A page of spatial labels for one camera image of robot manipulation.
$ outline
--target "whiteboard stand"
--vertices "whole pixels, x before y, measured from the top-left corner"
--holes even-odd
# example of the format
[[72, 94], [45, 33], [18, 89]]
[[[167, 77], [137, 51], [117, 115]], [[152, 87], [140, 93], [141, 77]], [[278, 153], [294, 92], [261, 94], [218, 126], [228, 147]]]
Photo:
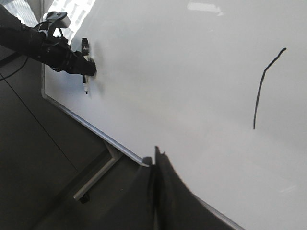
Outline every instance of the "whiteboard stand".
[[108, 151], [111, 154], [111, 159], [88, 181], [85, 183], [85, 185], [83, 185], [83, 187], [81, 189], [79, 189], [78, 192], [76, 192], [76, 194], [73, 196], [73, 198], [75, 200], [80, 200], [80, 198], [82, 198], [84, 196], [84, 194], [90, 190], [91, 187], [93, 187], [93, 185], [95, 183], [97, 183], [97, 181], [99, 181], [99, 179], [121, 158], [121, 156], [123, 155], [121, 152], [119, 152], [116, 148], [114, 148], [112, 145], [110, 145], [109, 143], [107, 143], [106, 141], [104, 141], [106, 144], [106, 148], [108, 149]]

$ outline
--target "robotic arm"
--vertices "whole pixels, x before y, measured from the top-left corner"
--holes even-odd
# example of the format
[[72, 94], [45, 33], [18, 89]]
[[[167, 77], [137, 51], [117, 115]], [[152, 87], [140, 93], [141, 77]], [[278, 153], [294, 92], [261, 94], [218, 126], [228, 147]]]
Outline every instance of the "robotic arm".
[[[44, 21], [31, 28], [0, 5], [0, 45], [29, 56], [52, 67], [56, 72], [93, 76], [95, 64], [86, 60], [79, 51], [73, 52], [61, 28], [67, 28], [70, 20], [66, 12], [49, 12]], [[61, 37], [54, 37], [59, 28]]]

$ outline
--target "black marker line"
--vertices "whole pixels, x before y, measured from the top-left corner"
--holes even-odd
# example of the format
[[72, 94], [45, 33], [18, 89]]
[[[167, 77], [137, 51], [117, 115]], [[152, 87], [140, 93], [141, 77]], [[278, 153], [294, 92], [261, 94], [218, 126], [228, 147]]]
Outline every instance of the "black marker line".
[[257, 100], [256, 100], [256, 106], [255, 106], [255, 113], [254, 113], [254, 129], [255, 129], [255, 123], [256, 123], [256, 115], [257, 115], [257, 109], [258, 109], [258, 103], [259, 103], [259, 97], [260, 97], [260, 91], [261, 91], [261, 87], [262, 87], [262, 83], [263, 83], [263, 80], [264, 80], [264, 76], [265, 76], [265, 73], [267, 72], [267, 70], [271, 67], [271, 65], [273, 65], [273, 63], [280, 57], [280, 55], [286, 50], [287, 48], [283, 48], [278, 56], [276, 58], [274, 58], [274, 60], [265, 68], [265, 70], [263, 71], [263, 74], [262, 74], [262, 78], [261, 78], [261, 81], [260, 81], [260, 85], [259, 85], [259, 88], [258, 88], [258, 94], [257, 94]]

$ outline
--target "white board surface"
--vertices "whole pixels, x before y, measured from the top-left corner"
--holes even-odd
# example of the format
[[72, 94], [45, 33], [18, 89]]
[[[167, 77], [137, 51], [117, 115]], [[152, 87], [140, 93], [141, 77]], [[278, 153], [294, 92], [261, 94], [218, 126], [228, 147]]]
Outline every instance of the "white board surface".
[[243, 228], [307, 228], [306, 1], [68, 2], [53, 10], [93, 4], [71, 44], [89, 39], [97, 74], [85, 95], [81, 76], [46, 67], [48, 97], [139, 157], [160, 146]]

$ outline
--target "metal stand leg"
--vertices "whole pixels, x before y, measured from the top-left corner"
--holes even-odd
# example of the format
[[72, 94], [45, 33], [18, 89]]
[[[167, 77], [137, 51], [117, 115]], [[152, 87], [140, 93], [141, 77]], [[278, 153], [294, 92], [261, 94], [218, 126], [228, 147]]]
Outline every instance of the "metal stand leg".
[[75, 200], [79, 200], [83, 195], [120, 159], [121, 152], [105, 141], [112, 158], [73, 196]]

